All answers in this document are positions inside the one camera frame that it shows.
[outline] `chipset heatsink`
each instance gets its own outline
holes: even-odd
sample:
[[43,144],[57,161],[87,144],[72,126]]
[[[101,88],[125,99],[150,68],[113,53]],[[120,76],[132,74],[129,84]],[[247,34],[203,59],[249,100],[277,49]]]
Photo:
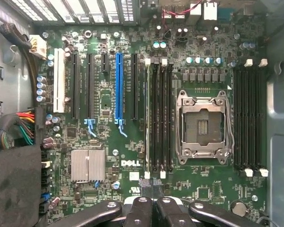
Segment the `chipset heatsink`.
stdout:
[[72,150],[71,180],[74,182],[105,180],[105,151]]

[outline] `wire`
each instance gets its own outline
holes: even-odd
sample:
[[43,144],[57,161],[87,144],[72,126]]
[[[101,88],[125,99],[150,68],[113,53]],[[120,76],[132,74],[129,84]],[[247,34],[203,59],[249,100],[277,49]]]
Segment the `wire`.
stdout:
[[269,222],[271,222],[271,223],[273,223],[274,224],[274,226],[276,226],[276,227],[280,227],[275,221],[273,221],[272,219],[270,219],[269,217],[265,217],[265,216],[263,216],[263,217],[260,217],[256,222],[258,223],[258,224],[260,224],[261,223],[261,221],[262,220],[266,220],[266,221],[269,221]]

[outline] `white connector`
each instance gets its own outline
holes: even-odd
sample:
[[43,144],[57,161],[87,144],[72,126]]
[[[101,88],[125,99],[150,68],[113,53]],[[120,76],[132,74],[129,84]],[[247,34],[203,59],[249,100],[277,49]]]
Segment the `white connector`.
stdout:
[[53,112],[64,113],[65,98],[65,51],[62,48],[54,50],[53,65]]
[[32,45],[32,49],[29,52],[38,58],[46,60],[47,42],[39,35],[29,35],[29,42]]

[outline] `pcie slot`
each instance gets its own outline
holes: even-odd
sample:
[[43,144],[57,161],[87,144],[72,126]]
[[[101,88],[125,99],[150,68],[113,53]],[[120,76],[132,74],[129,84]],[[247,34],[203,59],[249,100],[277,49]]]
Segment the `pcie slot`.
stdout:
[[92,54],[87,55],[87,72],[86,72],[86,83],[87,83],[87,119],[84,119],[84,124],[88,126],[89,134],[96,137],[94,132],[94,124],[96,123],[94,114],[95,105],[95,60]]
[[137,120],[138,118],[138,55],[136,53],[132,54],[131,60],[131,94],[132,94],[132,112],[131,119]]
[[78,53],[71,54],[71,77],[74,78],[71,98],[71,117],[78,119],[80,102],[80,57]]
[[64,113],[65,98],[65,64],[64,50],[55,48],[53,68],[53,112]]
[[115,124],[120,133],[127,137],[123,132],[123,54],[119,52],[115,55]]
[[101,72],[108,72],[108,54],[102,53],[101,54]]

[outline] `cable bundle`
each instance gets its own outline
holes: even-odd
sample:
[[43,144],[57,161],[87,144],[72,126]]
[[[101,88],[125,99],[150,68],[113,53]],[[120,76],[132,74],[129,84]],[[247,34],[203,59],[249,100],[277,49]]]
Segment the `cable bundle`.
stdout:
[[27,145],[34,144],[35,114],[32,111],[7,114],[0,118],[0,149],[14,147],[14,139],[9,134],[13,126],[18,126]]

